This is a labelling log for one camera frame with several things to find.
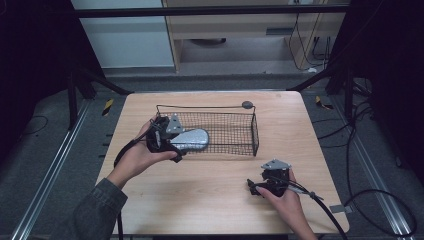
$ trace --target black cable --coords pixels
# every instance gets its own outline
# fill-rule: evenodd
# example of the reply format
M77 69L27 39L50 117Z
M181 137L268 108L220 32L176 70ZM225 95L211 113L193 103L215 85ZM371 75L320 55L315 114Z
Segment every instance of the black cable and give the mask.
M330 210L327 208L327 206L325 206L325 204L318 197L314 196L314 197L311 197L311 198L314 199L315 202L318 203L318 205L320 205L320 207L324 210L325 213L327 213L328 217L334 223L334 225L336 226L337 230L339 230L339 233L342 236L342 238L347 240L346 233L343 231L343 228L337 222L336 218L334 218L333 214L330 212Z
M340 226L339 222L333 216L333 214L330 212L330 210L327 208L327 206L325 206L325 204L321 201L320 197L318 197L314 192L309 192L305 187L303 187L301 184L299 184L297 182L289 180L288 184L293 186L293 187L300 189L305 194L309 195L309 197L311 197L313 200L315 200L315 202L318 203L318 205L324 210L324 212L327 214L327 216L330 218L330 220L336 226L336 228L339 231L342 238L347 240L347 236L346 236L346 233L343 231L343 228Z
M329 134L327 134L327 135L324 135L324 136L318 137L318 140L321 140L321 139L324 139L324 138L331 137L331 136L333 136L333 135L337 134L338 132L342 131L343 129L345 129L345 128L346 128L346 127L348 127L348 126L350 126L350 123L346 123L343 127L339 128L339 129L337 129L337 130L335 130L334 132L331 132L331 133L329 133Z
M30 134L37 133L37 132L43 130L47 126L47 124L49 123L49 119L45 116L33 116L32 119L34 119L34 118L44 118L44 120L45 120L44 125L42 127L40 127L39 129L35 130L35 131L24 132L24 133L22 133L22 135L30 135Z
M338 147L346 147L347 143L342 145L334 145L334 146L320 146L321 148L338 148Z
M315 120L312 121L311 123L319 123L319 122L327 122L327 121L341 121L342 119L340 118L327 118L327 119L320 119L320 120Z
M311 62L308 60L308 57L306 56L306 50L305 50L305 47L304 47L303 42L302 42L302 39L301 39L301 37L300 37L300 32L299 32L298 22L299 22L299 13L297 13L297 14L296 14L296 20L295 20L295 23L294 23L293 31L292 31L292 33L290 34L290 38L289 38L289 49L290 49L290 53L291 53L291 55L292 55L292 57L293 57L293 60L295 59L295 56L294 56L293 51L292 51L292 49L291 49L291 40L292 40L292 37L293 37L294 32L295 32L295 31L296 31L296 29L297 29L297 33L298 33L298 36L299 36L300 45L301 45L302 50L303 50L303 56L304 56L304 58L306 59L306 61L307 61L310 65L312 65L311 67L318 67L318 66L321 66L322 64L314 64L314 63L311 63ZM301 71L308 70L307 68L306 68L306 69L302 69L302 68L300 68L299 66L297 66L296 61L294 61L294 65L295 65L295 67L296 67L298 70L301 70Z
M411 231L409 232L409 233L407 233L407 234L397 234L397 233L392 233L392 232L389 232L389 231L387 231L387 230L385 230L384 228L382 228L382 227L380 227L378 224L376 224L374 221L372 221L370 218L368 218L359 208L357 208L357 210L358 210L358 212L369 222L369 223L371 223L371 225L373 225L374 227L376 227L377 229L379 229L379 230L381 230L382 232L384 232L384 233L386 233L387 235L390 235L390 236L392 236L392 237L403 237L403 238L405 238L405 237L411 237L412 235L414 235L415 234L415 232L417 231L417 228L418 228L418 223L417 223L417 219L415 218L415 215L414 215L414 213L412 212L412 210L406 205L406 203L405 202L403 202L399 197L397 197L396 195L394 195L394 194L391 194L391 193L389 193L389 192L386 192L386 191L383 191L383 190L380 190L380 189L366 189L366 190L363 190L363 191L360 191L360 192L358 192L358 193L356 193L355 195L353 195L353 196L351 196L347 201L346 201L346 203L344 204L344 206L346 207L350 202L353 202L354 201L354 199L355 198L357 198L357 197L359 197L359 196L361 196L361 195L363 195L363 194L367 194L367 193L381 193L381 194L386 194L386 195L388 195L388 196L390 196L390 197L392 197L393 199L395 199L398 203L400 203L402 206L403 206L403 208L408 212L408 214L410 215L410 217L411 217L411 219L412 219L412 222L413 222L413 226L412 226L412 229L411 229Z
M417 221L416 218L414 216L414 214L412 213L412 211L410 210L410 208L403 202L401 201L398 197L396 197L395 195L383 191L383 190L379 190L379 189L366 189L363 191L360 191L358 193L356 193L355 195L352 193L352 184L350 181L350 157L349 157L349 153L350 153L350 144L352 142L352 140L355 137L356 134L356 120L362 115L365 115L369 109L371 109L371 107L367 107L365 109L363 109L362 111L360 111L358 113L358 109L362 104L367 103L367 101L362 102L361 104L359 104L357 106L357 108L354 111L354 117L352 119L352 124L351 124L351 132L349 134L349 138L348 138L348 142L347 142L347 147L346 147L346 179L347 179L347 185L348 185L348 191L349 191L349 196L350 198L348 199L348 201L346 201L346 203L344 204L344 206L346 207L350 202L352 202L354 204L354 206L356 207L357 211L359 212L359 214L361 214L361 216L363 218L365 218L365 220L367 220L371 225L373 225L375 228L379 229L380 231L382 231L383 233L390 235L392 237L410 237L412 235L415 234L416 230L417 230ZM392 233L390 231L387 231L386 229L384 229L383 227L379 226L377 223L375 223L374 221L372 221L360 208L359 206L356 204L356 202L354 201L354 199L362 194L365 193L370 193L370 192L379 192L379 193L383 193L383 194L387 194L391 197L393 197L398 203L400 203L404 209L408 212L408 214L410 215L412 221L413 221L413 227L412 230L407 233L407 234L396 234L396 233Z

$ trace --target wire basket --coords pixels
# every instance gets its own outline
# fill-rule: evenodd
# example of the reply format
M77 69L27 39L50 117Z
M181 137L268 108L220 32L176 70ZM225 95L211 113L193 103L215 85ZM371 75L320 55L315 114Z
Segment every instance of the wire basket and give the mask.
M160 116L177 114L184 131L204 129L208 147L193 153L224 153L256 156L259 148L255 107L182 107L157 105Z

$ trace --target cable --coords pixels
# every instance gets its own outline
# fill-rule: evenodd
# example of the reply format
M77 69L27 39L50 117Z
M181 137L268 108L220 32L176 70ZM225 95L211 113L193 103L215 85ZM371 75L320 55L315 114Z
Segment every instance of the cable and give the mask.
M414 235L414 233L417 230L417 221L416 218L414 216L414 214L412 213L412 211L410 210L410 208L403 202L401 201L398 197L396 197L395 195L383 191L383 190L379 190L379 189L366 189L363 191L360 191L359 193L356 193L355 195L353 195L352 193L352 185L351 185L351 181L350 181L350 157L349 157L349 152L350 152L350 143L352 142L352 140L354 139L354 136L356 134L356 119L362 115L363 113L367 113L368 109L371 109L370 107L365 108L364 110L362 110L360 113L357 113L359 106L362 104L367 103L367 101L361 103L358 105L358 107L355 109L354 111L354 120L352 122L352 130L349 134L349 139L348 139L348 143L347 143L347 148L346 148L346 178L347 178L347 185L348 185L348 191L349 191L349 195L350 198L348 199L348 201L346 201L346 203L344 204L344 206L347 206L347 204L349 204L349 202L352 202L354 204L354 206L356 207L357 211L361 214L361 216L363 218L365 218L365 220L367 220L371 225L373 225L375 228L379 229L380 231L382 231L383 233L390 235L392 237L410 237L412 235ZM369 193L369 192L379 192L379 193L383 193L383 194L387 194L391 197L393 197L398 203L400 203L404 209L408 212L408 214L410 215L412 221L413 221L413 227L412 230L407 233L407 234L397 234L397 233L392 233L387 231L386 229L384 229L383 227L379 226L378 224L376 224L374 221L372 221L360 208L359 206L356 204L356 202L354 201L354 199L362 194L365 193Z
M293 51L292 51L292 48L291 48L291 40L292 40L292 37L293 37L293 34L294 34L295 30L297 29L297 34L298 34L298 36L299 36L300 45L301 45L302 50L303 50L303 57L305 58L305 60L306 60L306 61L307 61L310 65L312 65L311 67L318 67L318 66L321 66L322 64L314 64L314 63L311 63L311 62L309 61L308 57L306 56L306 50L305 50L305 47L304 47L304 45L303 45L302 39L301 39L301 37L300 37L300 32L299 32L298 22L299 22L299 13L297 13L297 14L296 14L296 20L295 20L295 23L294 23L293 31L292 31L292 33L291 33L291 35L290 35L290 38L289 38L289 49L290 49L290 53L291 53L291 55L292 55L293 59L295 59L295 57L294 57L294 54L293 54ZM294 65L296 66L296 68L297 68L298 70L301 70L301 71L308 70L308 69L302 69L302 68L300 68L299 66L297 66L296 61L294 61Z
M311 123L319 123L319 122L326 122L326 121L341 121L342 119L340 118L327 118L327 119L321 119L321 120L315 120L312 121Z
M381 230L382 232L386 233L387 235L390 235L392 237L398 237L398 238L405 238L405 237L411 237L412 235L415 234L415 232L417 231L418 228L418 223L417 223L417 219L415 218L415 215L412 213L412 210L405 204L405 202L403 202L400 198L398 198L396 195L391 194L389 192L380 190L380 189L366 189L363 191L360 191L358 193L356 193L355 195L351 196L346 203L344 204L344 206L346 207L350 202L353 202L355 198L367 194L367 193L381 193L381 194L386 194L390 197L392 197L393 199L395 199L398 203L400 203L403 208L408 212L408 214L411 216L412 222L413 222L413 226L412 226L412 230L407 233L407 234L397 234L397 233L392 233L389 232L387 230L385 230L384 228L380 227L378 224L376 224L374 221L372 221L370 218L368 218L356 205L355 207L357 208L358 212L369 222L371 223L371 225L373 225L374 227L376 227L377 229Z
M309 195L313 200L315 200L316 203L324 210L324 212L327 214L327 216L330 218L330 220L333 222L333 224L336 226L337 230L339 231L340 235L343 239L347 240L346 233L343 231L343 228L340 226L337 219L333 216L333 214L330 212L330 210L325 206L325 204L321 201L320 197L318 197L314 192L309 192L305 187L303 187L301 184L291 181L288 181L288 184L291 186L294 186L296 188L299 188L300 190L304 191L306 194Z

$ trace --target gray sleeve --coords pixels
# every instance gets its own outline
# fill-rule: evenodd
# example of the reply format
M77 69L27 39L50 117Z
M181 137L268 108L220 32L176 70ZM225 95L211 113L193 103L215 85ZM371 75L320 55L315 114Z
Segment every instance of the gray sleeve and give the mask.
M58 225L50 239L110 239L127 196L104 178Z

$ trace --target human hand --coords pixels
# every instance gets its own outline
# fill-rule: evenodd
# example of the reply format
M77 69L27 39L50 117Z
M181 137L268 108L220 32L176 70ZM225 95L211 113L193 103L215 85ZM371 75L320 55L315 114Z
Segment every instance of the human hand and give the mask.
M136 138L144 134L149 129L150 124L150 121L145 123ZM128 180L144 172L151 165L163 160L169 160L176 156L177 153L174 151L160 153L150 152L144 137L132 148L128 149L113 171L107 176L107 179L122 189Z
M290 180L296 182L293 171L289 170ZM316 239L311 227L303 213L299 195L287 189L283 196L277 197L262 187L256 187L257 191L266 198L277 210L280 218L287 223L290 229L297 235L298 239Z

